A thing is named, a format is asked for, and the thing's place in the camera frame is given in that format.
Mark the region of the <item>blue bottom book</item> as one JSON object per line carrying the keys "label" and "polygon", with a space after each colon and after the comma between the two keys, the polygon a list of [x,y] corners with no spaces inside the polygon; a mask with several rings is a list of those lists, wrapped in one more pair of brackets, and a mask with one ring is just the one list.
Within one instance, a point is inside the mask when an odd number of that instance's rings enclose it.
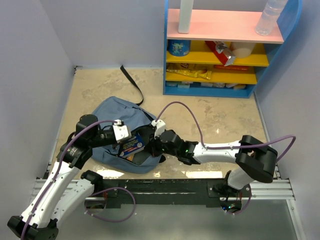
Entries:
{"label": "blue bottom book", "polygon": [[145,148],[145,143],[138,132],[131,138],[126,139],[119,147],[119,156],[127,158],[135,153],[142,151]]}

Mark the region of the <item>blue fabric backpack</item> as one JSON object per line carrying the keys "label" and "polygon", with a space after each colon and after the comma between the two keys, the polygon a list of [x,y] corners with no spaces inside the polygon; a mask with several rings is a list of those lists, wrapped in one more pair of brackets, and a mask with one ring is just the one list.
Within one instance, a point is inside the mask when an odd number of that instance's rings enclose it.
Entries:
{"label": "blue fabric backpack", "polygon": [[149,140],[154,137],[154,129],[151,122],[156,118],[151,113],[142,109],[139,104],[111,96],[105,99],[92,113],[98,120],[122,120],[131,130],[131,136],[136,132],[140,134],[145,144],[142,151],[134,154],[133,161],[119,156],[120,145],[103,146],[92,150],[92,158],[102,164],[106,164],[117,170],[146,174],[153,170],[165,158],[152,156],[149,153]]}

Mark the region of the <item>orange treehouse book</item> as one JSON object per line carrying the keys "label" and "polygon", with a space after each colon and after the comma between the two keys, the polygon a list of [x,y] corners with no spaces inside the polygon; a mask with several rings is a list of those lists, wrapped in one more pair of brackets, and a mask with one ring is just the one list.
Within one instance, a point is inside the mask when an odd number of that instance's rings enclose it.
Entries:
{"label": "orange treehouse book", "polygon": [[126,157],[126,159],[127,159],[128,161],[132,162],[133,159],[134,159],[134,156],[135,156],[135,154],[131,154],[131,155],[129,155],[128,157]]}

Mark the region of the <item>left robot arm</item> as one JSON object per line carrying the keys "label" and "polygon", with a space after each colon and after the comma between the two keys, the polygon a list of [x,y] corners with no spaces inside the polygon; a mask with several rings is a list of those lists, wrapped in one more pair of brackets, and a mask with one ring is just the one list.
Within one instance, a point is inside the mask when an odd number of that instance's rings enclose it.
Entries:
{"label": "left robot arm", "polygon": [[93,114],[83,115],[67,142],[61,146],[50,176],[31,204],[18,216],[12,216],[7,226],[21,240],[54,240],[63,220],[72,213],[86,197],[99,196],[104,190],[102,176],[87,171],[75,187],[67,187],[80,172],[93,149],[120,142],[123,121],[109,120],[108,129],[101,127],[104,120]]}

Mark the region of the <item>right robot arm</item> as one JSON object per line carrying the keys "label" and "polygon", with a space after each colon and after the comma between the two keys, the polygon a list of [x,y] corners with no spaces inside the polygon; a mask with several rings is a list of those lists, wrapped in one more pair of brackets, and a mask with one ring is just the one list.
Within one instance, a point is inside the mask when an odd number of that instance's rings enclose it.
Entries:
{"label": "right robot arm", "polygon": [[272,183],[278,157],[275,149],[250,135],[230,143],[202,144],[183,140],[173,130],[166,130],[158,136],[152,135],[146,146],[154,157],[171,155],[189,166],[211,162],[238,165],[226,175],[222,185],[223,192],[230,197],[253,181]]}

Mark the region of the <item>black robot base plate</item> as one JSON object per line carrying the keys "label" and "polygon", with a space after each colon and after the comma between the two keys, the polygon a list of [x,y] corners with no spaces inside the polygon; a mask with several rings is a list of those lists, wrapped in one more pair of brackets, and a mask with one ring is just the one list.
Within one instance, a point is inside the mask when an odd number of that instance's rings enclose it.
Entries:
{"label": "black robot base plate", "polygon": [[103,179],[94,182],[97,196],[93,201],[106,201],[108,209],[121,205],[196,205],[237,212],[242,200],[251,196],[251,188],[229,188],[222,178],[205,179]]}

